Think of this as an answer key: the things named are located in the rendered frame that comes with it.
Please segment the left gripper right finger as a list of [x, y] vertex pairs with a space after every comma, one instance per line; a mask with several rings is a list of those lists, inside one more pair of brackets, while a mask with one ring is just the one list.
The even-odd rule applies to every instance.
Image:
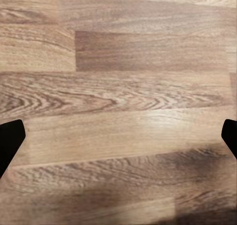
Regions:
[[237, 121], [226, 119], [221, 136], [237, 159]]

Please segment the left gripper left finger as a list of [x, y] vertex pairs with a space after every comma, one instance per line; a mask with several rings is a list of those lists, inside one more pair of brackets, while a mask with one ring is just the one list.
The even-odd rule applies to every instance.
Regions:
[[21, 119], [0, 125], [0, 178], [25, 138]]

